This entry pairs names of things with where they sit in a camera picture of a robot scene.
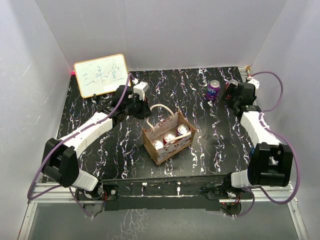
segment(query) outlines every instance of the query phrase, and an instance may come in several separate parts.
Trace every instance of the basket handle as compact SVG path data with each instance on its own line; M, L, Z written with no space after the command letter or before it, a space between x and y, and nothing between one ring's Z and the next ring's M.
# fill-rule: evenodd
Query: basket handle
M173 118L174 117L174 113L170 110L170 108L168 108L167 106L165 105L162 105L162 104L155 104L155 105L152 105L150 107L150 110L152 111L152 109L154 109L155 107L162 107L162 108L165 108L166 110L168 110L168 112L171 114L171 117ZM149 117L146 118L146 123L150 126L152 132L155 130L155 127L152 126L150 123L149 123Z

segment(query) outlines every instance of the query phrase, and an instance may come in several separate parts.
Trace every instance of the white wall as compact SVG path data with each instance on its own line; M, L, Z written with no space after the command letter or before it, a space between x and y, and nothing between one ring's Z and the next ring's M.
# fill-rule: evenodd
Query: white wall
M0 239L17 239L70 67L34 0L0 0Z
M282 103L266 115L266 120L298 153L298 206L311 240L320 239L319 23L320 1L288 1L252 66L253 73L269 70L283 80ZM268 75L257 79L261 83L258 103L265 109L278 99L279 84Z
M251 65L285 0L35 0L71 67L123 53L129 70Z

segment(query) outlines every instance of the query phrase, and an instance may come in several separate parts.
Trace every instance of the purple soda can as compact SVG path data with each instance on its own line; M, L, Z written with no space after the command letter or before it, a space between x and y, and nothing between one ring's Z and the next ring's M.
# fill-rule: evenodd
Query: purple soda can
M213 101L217 98L220 90L220 82L217 80L212 80L208 84L208 90L206 91L205 98L209 101Z

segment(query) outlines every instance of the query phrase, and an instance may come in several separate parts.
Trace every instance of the black tabletop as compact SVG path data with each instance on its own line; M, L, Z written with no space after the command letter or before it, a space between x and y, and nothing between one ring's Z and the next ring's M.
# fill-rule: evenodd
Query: black tabletop
M156 178L166 176L216 175L244 170L252 147L249 136L223 100L208 102L204 95L208 82L218 80L221 92L228 80L241 81L237 67L174 69L132 72L139 81L149 83L149 106L163 104L173 112L180 109L197 129L193 144L157 166L143 146L145 120L132 116L103 134L79 157L81 169L101 178ZM80 96L75 76L71 77L64 104L58 138L70 134L97 111L97 99ZM163 108L153 111L150 122L164 120Z

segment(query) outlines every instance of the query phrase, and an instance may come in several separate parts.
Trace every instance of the metal frame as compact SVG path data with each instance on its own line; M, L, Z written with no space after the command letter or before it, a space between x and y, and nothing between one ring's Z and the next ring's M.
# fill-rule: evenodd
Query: metal frame
M57 183L37 183L33 189L32 195L37 195L44 190L57 185ZM291 183L289 183L286 187L265 187L264 188L268 194L275 200L283 201L286 200L292 193L293 188ZM264 193L260 189L253 189L252 192L255 196L256 202L269 202L269 199L264 195ZM233 199L221 199L219 200L221 203L234 202ZM251 202L251 199L243 199L242 202ZM292 201L288 203L288 208L291 213L291 218L298 236L299 240L308 240L308 234L300 215L300 211L297 204L297 198L294 198ZM52 191L31 200L28 204L28 208L26 210L26 214L22 223L22 227L20 230L20 234L18 240L27 240L31 231L31 227L35 218L37 205L44 203L70 203L75 204L75 200L73 199L68 188L58 187L53 189ZM101 204L101 201L85 201L86 204Z
M28 240L32 224L35 219L38 203L30 202L27 206L18 240Z

